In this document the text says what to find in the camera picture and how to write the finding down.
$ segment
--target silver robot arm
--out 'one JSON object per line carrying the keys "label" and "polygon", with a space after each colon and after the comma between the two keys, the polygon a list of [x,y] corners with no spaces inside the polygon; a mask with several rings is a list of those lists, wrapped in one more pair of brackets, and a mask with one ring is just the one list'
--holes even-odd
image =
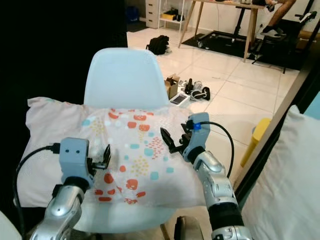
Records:
{"label": "silver robot arm", "polygon": [[95,169],[106,169],[110,161],[110,146],[102,162],[88,158],[89,141],[67,137],[60,143],[59,163],[63,185],[56,185],[53,198],[45,210],[44,219],[32,234],[32,240],[68,240],[81,217],[81,203],[86,190],[94,185]]}
{"label": "silver robot arm", "polygon": [[175,146],[168,131],[161,128],[161,135],[169,146],[170,153],[180,152],[183,159],[193,165],[200,179],[212,227],[213,240],[252,240],[250,231],[244,226],[238,202],[225,167],[210,152],[206,151],[206,140],[210,133],[205,112],[189,116],[187,124],[182,124],[185,134],[180,139],[181,146]]}

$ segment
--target person's leg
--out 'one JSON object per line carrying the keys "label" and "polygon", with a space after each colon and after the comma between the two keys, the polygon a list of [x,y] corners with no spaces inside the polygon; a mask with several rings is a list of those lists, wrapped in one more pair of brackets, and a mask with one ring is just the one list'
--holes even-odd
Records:
{"label": "person's leg", "polygon": [[[274,4],[273,0],[265,0],[266,4]],[[269,36],[272,38],[280,38],[285,36],[284,32],[277,27],[278,22],[286,15],[290,8],[295,4],[296,0],[279,0],[278,3],[282,4],[278,10],[272,16],[269,24],[263,29],[262,35]]]}

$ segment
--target black bag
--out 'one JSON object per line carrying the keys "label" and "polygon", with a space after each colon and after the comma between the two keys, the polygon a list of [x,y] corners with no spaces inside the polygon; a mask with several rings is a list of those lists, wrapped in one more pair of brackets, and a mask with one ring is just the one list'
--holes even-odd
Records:
{"label": "black bag", "polygon": [[160,35],[158,37],[152,38],[145,49],[148,49],[155,55],[161,55],[166,52],[167,45],[169,45],[169,37]]}

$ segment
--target tile floor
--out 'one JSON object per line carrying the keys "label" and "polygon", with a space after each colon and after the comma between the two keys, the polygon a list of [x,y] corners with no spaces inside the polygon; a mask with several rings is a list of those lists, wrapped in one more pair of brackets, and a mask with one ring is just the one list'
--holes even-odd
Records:
{"label": "tile floor", "polygon": [[[262,118],[273,117],[299,72],[288,69],[286,74],[282,74],[281,69],[271,65],[252,65],[250,60],[244,63],[239,57],[186,45],[178,48],[179,32],[169,28],[128,32],[128,46],[145,49],[150,39],[159,35],[169,37],[172,49],[169,54],[157,56],[163,77],[176,73],[182,80],[192,78],[210,88],[210,101],[193,102],[186,107],[195,113],[208,112],[210,120],[222,124],[230,132],[235,145],[233,183],[242,170],[240,161],[250,143],[252,129]],[[192,36],[192,32],[187,32],[184,39]],[[220,129],[212,127],[206,147],[226,169],[229,168],[230,143]],[[208,213],[202,206],[178,209],[166,224],[172,239],[176,218],[181,215],[197,217],[205,239],[211,239]],[[118,237],[114,239],[163,239],[160,228]]]}

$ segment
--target table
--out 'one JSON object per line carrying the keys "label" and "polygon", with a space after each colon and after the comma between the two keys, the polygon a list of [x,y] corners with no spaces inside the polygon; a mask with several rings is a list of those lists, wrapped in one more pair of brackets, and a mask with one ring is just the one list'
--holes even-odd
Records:
{"label": "table", "polygon": [[196,27],[195,27],[194,36],[196,36],[197,31],[198,31],[199,22],[200,22],[200,18],[201,18],[202,9],[204,7],[204,3],[222,4],[222,5],[229,5],[229,6],[234,6],[234,7],[241,7],[241,8],[250,9],[250,20],[249,20],[249,25],[248,25],[248,32],[247,32],[247,35],[246,35],[245,49],[244,49],[244,56],[243,56],[243,61],[245,62],[246,59],[247,59],[247,56],[248,56],[249,44],[250,44],[250,42],[253,43],[255,41],[255,39],[256,39],[256,31],[255,31],[255,29],[256,29],[256,24],[257,24],[258,9],[263,9],[264,6],[254,5],[254,4],[243,4],[243,3],[235,2],[235,1],[231,1],[231,0],[226,0],[226,1],[193,0],[192,4],[191,4],[190,11],[189,11],[188,16],[186,18],[185,25],[183,27],[183,32],[182,32],[182,36],[181,36],[178,48],[180,48],[180,45],[181,45],[181,43],[183,41],[183,38],[185,36],[185,33],[187,31],[187,28],[188,28],[188,25],[189,25],[189,21],[191,19],[192,12],[194,11],[196,2],[200,2],[200,9],[199,9],[198,18],[197,18],[197,21],[196,21]]}

